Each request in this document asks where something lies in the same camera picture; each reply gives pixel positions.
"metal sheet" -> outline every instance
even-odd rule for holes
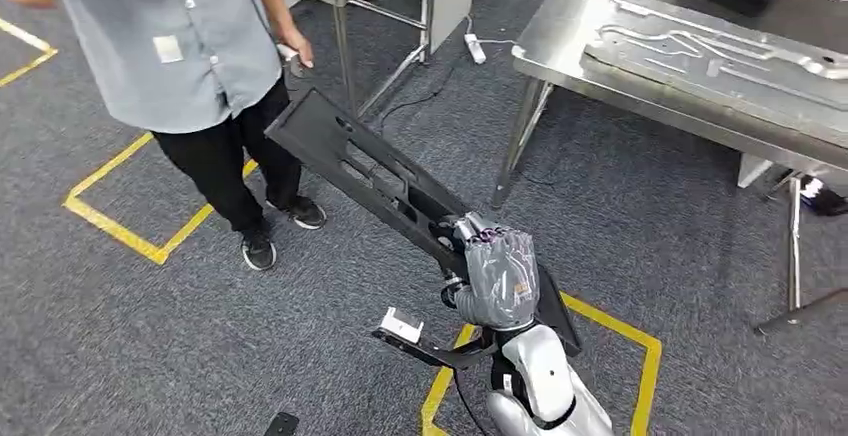
[[[848,56],[657,0],[590,0],[600,61],[848,146]]]

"white connector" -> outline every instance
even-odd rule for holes
[[[480,46],[480,41],[477,40],[476,34],[467,33],[465,35],[465,45],[471,51],[471,56],[474,58],[475,63],[483,64],[486,62],[486,53],[483,52],[483,47]]]
[[[277,51],[280,53],[286,66],[289,67],[292,76],[302,78],[303,66],[300,64],[300,53],[282,43],[277,43]]]

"black shoe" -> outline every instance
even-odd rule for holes
[[[848,201],[817,178],[801,178],[801,199],[819,216],[839,216],[848,213]]]
[[[321,229],[327,222],[324,208],[306,196],[295,196],[294,203],[288,209],[281,208],[270,200],[265,202],[274,209],[289,213],[294,223],[303,229]]]
[[[241,254],[244,262],[256,271],[265,271],[277,261],[277,248],[263,229],[252,229],[242,232]]]

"white power strip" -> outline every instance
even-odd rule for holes
[[[486,53],[483,52],[483,46],[480,45],[480,41],[477,39],[476,34],[466,34],[465,45],[468,46],[468,50],[471,51],[471,56],[474,58],[475,63],[483,64],[486,62]]]

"gray carpet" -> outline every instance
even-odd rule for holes
[[[409,14],[417,4],[377,2]],[[515,37],[540,2],[475,0],[476,32]],[[318,54],[311,82],[341,100],[329,9],[305,1],[295,13]],[[61,207],[140,131],[109,119],[61,11],[0,3],[0,17],[60,51],[0,89],[0,435],[257,436],[278,411],[301,418],[299,435],[420,432],[436,371],[368,333],[393,305],[423,317],[434,338],[454,339],[461,322],[439,302],[428,256],[307,175],[304,190],[332,219],[304,233],[274,217],[272,272],[244,267],[217,215],[153,264]],[[356,8],[350,19],[364,92],[415,35]],[[486,209],[523,83],[507,48],[487,47],[490,61],[476,66],[460,36],[368,119],[450,74],[438,98],[395,112],[385,134]],[[20,48],[0,35],[0,68]],[[839,434],[848,427],[848,313],[834,307],[765,338],[750,330],[784,306],[787,204],[764,203],[765,183],[738,190],[738,158],[557,91],[492,216],[535,235],[565,291],[662,341],[652,432]],[[258,176],[249,183],[262,190]],[[82,199],[157,244],[203,204],[153,145]],[[805,300],[845,285],[844,224],[805,212]],[[586,349],[572,363],[626,434],[644,351],[575,319]],[[478,411],[475,376],[486,370],[463,375]],[[453,388],[436,423],[475,434]]]

